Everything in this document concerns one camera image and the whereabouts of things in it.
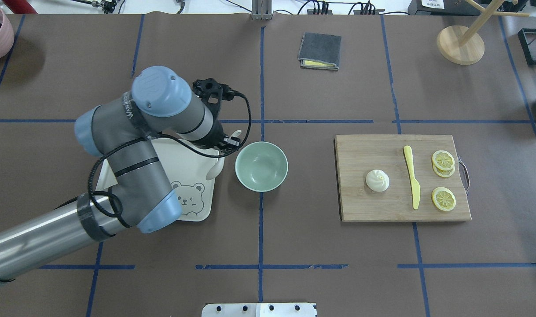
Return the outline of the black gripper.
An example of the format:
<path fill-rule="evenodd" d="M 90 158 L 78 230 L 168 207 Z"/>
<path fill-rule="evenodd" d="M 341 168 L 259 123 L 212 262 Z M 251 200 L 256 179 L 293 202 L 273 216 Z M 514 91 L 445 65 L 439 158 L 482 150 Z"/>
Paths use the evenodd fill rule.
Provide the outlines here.
<path fill-rule="evenodd" d="M 192 91 L 205 106 L 202 125 L 206 127 L 203 138 L 192 141 L 194 146 L 206 150 L 239 150 L 242 140 L 237 136 L 227 135 L 218 120 L 222 100 L 231 101 L 235 97 L 246 99 L 246 96 L 230 88 L 226 84 L 220 84 L 213 78 L 196 80 L 192 83 Z"/>

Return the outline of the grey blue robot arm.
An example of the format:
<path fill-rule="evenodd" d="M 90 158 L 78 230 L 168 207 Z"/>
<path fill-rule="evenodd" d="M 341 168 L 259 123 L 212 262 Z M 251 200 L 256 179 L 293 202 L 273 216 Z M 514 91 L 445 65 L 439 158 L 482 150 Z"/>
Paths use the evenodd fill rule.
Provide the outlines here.
<path fill-rule="evenodd" d="M 0 233 L 0 286 L 130 227 L 142 233 L 176 221 L 181 203 L 152 140 L 174 139 L 190 151 L 238 151 L 244 140 L 227 135 L 220 103 L 246 96 L 209 78 L 189 85 L 165 66 L 151 66 L 129 91 L 80 116 L 76 139 L 98 161 L 86 192 L 47 214 Z M 177 136 L 164 134 L 171 129 Z"/>

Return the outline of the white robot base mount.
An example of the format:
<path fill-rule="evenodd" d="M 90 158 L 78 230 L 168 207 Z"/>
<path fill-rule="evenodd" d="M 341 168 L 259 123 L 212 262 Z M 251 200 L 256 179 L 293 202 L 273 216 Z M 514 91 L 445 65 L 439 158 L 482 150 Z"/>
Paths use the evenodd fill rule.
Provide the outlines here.
<path fill-rule="evenodd" d="M 202 317 L 316 317 L 315 303 L 210 303 L 203 307 Z"/>

